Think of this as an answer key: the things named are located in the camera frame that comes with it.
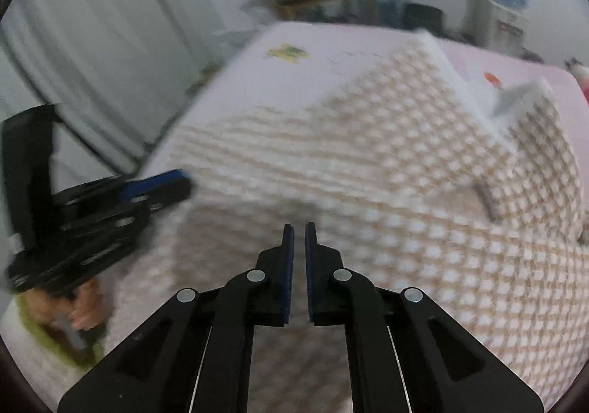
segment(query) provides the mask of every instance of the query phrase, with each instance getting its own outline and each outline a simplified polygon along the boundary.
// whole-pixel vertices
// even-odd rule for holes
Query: quilted fabric
[[[285,329],[256,330],[248,411],[351,412],[343,329],[307,323],[301,235],[314,221],[346,266],[380,287],[423,289],[549,409],[589,358],[589,250],[571,236],[578,169],[565,161],[572,152],[544,91],[520,109],[506,141],[461,89],[435,42],[416,36],[322,105],[184,128],[170,167],[195,176],[198,193],[161,217],[154,244],[120,283],[107,350],[180,288],[219,287],[251,268],[293,223],[292,318]],[[529,126],[536,115],[542,130]],[[542,169],[529,146],[552,149],[560,167]],[[540,178],[529,187],[522,156]],[[534,186],[555,175],[564,188],[552,196],[557,206],[563,196],[566,215],[559,209],[551,223],[546,207],[530,222],[523,216],[541,208],[537,198],[510,210],[514,185],[534,200]],[[498,189],[503,220],[440,207],[473,181]]]

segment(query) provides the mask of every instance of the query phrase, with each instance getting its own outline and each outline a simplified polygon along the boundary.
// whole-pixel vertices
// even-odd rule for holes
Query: white curtain
[[[210,18],[210,0],[199,2]],[[199,19],[189,25],[181,12],[170,0],[13,0],[0,42],[37,99],[60,103],[89,143],[131,171],[216,61]]]

